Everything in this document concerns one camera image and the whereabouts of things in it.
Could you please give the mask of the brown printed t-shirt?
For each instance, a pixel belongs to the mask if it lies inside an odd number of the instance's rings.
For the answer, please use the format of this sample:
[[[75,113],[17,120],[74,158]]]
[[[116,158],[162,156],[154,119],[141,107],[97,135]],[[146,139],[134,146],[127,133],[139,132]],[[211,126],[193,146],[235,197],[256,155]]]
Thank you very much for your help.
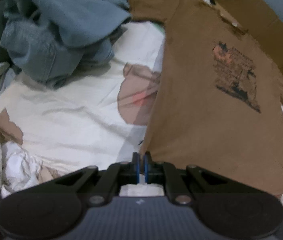
[[[283,194],[283,75],[202,0],[128,0],[165,29],[160,87],[141,151]]]

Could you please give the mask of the crumpled white cloth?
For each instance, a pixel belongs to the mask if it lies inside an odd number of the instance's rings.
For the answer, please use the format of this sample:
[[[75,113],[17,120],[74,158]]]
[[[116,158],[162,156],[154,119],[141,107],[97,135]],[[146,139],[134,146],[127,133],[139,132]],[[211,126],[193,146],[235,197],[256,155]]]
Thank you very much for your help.
[[[42,161],[28,154],[15,142],[6,142],[1,146],[3,154],[3,184],[1,197],[28,189],[39,184]]]

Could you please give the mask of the blue denim jeans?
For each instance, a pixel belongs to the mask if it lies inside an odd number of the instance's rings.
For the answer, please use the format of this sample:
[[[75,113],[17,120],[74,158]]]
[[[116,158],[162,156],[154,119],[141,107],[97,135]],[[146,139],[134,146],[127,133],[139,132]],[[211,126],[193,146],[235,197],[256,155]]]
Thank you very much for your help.
[[[52,24],[36,25],[26,20],[8,21],[0,45],[14,65],[50,88],[61,87],[77,67],[101,66],[114,56],[108,39],[83,48],[67,48]]]

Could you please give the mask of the blue-grey sweatshirt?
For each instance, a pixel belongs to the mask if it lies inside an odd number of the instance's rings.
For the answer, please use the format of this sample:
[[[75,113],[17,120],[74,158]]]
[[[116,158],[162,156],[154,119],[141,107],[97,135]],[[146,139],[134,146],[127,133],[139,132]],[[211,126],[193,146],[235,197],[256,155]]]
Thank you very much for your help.
[[[6,0],[6,16],[42,16],[58,28],[64,45],[86,47],[107,38],[128,22],[127,0]]]

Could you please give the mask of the large brown cardboard sheet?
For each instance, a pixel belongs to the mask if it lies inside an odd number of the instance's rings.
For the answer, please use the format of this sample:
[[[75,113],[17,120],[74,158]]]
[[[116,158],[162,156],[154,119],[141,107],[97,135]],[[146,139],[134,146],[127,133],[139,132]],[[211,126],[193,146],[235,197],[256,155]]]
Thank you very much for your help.
[[[283,73],[283,23],[263,0],[215,0],[259,42]]]

